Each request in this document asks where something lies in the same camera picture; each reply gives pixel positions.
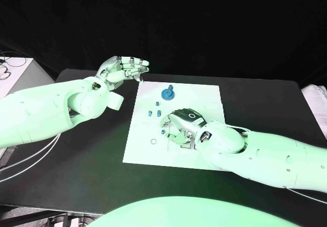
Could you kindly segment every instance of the blue object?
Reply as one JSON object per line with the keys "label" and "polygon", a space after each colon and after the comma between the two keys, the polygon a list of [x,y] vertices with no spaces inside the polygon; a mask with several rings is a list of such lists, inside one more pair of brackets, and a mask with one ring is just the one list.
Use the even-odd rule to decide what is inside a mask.
{"label": "blue object", "polygon": [[169,86],[169,89],[165,89],[165,90],[162,91],[162,98],[163,98],[165,100],[172,100],[172,99],[175,98],[175,96],[176,96],[176,93],[175,93],[175,91],[174,91],[174,85],[171,85],[171,86]]}

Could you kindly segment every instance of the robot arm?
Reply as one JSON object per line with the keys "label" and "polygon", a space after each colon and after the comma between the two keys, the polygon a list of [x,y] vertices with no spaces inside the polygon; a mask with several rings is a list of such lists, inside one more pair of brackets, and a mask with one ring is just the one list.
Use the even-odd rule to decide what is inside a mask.
{"label": "robot arm", "polygon": [[149,62],[110,58],[94,77],[25,89],[0,100],[0,148],[45,140],[97,118],[125,98],[113,92],[126,79],[143,81]]}
{"label": "robot arm", "polygon": [[207,122],[192,109],[174,111],[161,126],[171,123],[181,133],[168,133],[166,137],[176,144],[195,140],[197,149],[218,170],[230,170],[274,187],[327,193],[327,149],[218,121]]}

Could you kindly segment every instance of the black table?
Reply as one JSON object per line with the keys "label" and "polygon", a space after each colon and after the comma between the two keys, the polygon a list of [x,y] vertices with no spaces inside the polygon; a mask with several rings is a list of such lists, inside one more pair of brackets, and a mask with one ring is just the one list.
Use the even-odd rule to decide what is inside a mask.
{"label": "black table", "polygon": [[[94,71],[66,70],[57,82],[93,75]],[[228,124],[327,146],[296,82],[156,74],[145,75],[145,79],[220,85]],[[67,131],[37,166],[0,183],[0,204],[107,213],[153,197],[195,196],[253,207],[300,225],[325,223],[326,204],[231,172],[123,163],[138,88],[136,81],[126,81],[116,91],[126,97],[122,110],[107,109],[99,119]],[[18,146],[11,163],[32,155],[50,141]],[[0,177],[35,161],[37,158],[5,171]],[[323,193],[305,193],[327,201]]]}

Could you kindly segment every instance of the black curtain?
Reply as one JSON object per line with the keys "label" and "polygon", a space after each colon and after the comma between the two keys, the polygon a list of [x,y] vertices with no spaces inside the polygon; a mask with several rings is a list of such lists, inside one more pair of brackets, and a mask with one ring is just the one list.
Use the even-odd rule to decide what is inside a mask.
{"label": "black curtain", "polygon": [[0,49],[54,77],[123,55],[152,73],[325,85],[327,1],[4,0]]}

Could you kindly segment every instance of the white paper sheet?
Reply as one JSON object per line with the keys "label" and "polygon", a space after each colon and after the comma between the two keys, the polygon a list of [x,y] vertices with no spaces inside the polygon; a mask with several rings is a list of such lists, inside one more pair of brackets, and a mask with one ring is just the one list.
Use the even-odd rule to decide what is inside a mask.
{"label": "white paper sheet", "polygon": [[[168,101],[162,98],[162,91],[171,84],[175,86],[176,97]],[[123,162],[214,170],[195,149],[194,142],[191,148],[182,148],[162,134],[159,126],[162,118],[184,108],[197,110],[207,121],[215,119],[225,122],[220,86],[149,81],[139,86]],[[158,117],[158,110],[162,110],[162,117]],[[165,130],[178,135],[178,129],[172,124]]]}

